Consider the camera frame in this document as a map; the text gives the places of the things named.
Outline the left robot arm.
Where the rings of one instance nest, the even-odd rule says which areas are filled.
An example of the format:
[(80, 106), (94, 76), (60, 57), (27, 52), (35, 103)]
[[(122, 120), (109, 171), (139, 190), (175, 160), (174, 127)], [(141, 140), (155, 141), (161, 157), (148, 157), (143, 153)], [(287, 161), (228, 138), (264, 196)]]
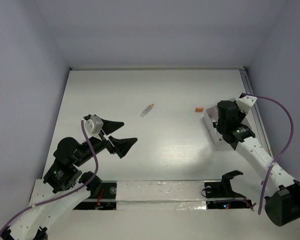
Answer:
[(54, 161), (37, 186), (29, 206), (13, 216), (0, 230), (0, 240), (47, 240), (53, 225), (83, 200), (102, 195), (103, 181), (97, 176), (97, 154), (107, 150), (123, 158), (138, 141), (117, 139), (110, 134), (124, 126), (97, 115), (80, 121), (85, 141), (65, 137), (53, 153)]

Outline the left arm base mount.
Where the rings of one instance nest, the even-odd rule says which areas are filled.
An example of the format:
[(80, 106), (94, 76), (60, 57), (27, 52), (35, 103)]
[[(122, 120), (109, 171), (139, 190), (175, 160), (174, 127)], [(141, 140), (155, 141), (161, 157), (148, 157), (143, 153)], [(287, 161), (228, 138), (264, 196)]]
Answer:
[(117, 209), (117, 182), (106, 181), (101, 185), (97, 195), (90, 196), (79, 203), (74, 210), (116, 210)]

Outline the orange eraser piece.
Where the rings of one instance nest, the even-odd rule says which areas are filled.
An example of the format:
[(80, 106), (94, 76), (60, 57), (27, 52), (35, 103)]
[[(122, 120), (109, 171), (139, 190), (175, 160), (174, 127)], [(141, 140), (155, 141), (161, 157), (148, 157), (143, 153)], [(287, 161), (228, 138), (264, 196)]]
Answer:
[(197, 107), (195, 109), (195, 112), (203, 112), (204, 108), (203, 107)]

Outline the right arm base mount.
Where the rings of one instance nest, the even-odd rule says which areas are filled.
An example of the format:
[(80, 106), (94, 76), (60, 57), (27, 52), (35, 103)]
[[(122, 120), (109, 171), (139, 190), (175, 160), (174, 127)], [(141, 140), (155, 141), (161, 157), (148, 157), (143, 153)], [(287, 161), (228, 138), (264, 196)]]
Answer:
[(205, 182), (200, 194), (206, 198), (207, 208), (212, 210), (252, 210), (254, 207), (252, 201), (242, 194), (234, 192), (232, 189), (231, 180), (242, 175), (241, 171), (233, 170), (223, 174), (219, 181)]

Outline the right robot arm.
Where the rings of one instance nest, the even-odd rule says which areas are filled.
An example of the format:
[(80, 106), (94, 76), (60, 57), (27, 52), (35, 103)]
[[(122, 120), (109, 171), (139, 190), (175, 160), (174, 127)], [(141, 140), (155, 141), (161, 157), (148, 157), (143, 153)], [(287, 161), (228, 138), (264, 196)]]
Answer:
[(223, 142), (240, 154), (262, 178), (261, 183), (248, 183), (247, 178), (237, 182), (227, 179), (220, 183), (225, 196), (232, 196), (239, 187), (241, 195), (258, 204), (258, 212), (265, 211), (269, 219), (282, 227), (300, 218), (300, 181), (283, 170), (263, 148), (244, 119), (256, 103), (256, 97), (239, 100), (221, 100), (213, 107), (217, 120), (209, 117), (210, 135), (214, 143)]

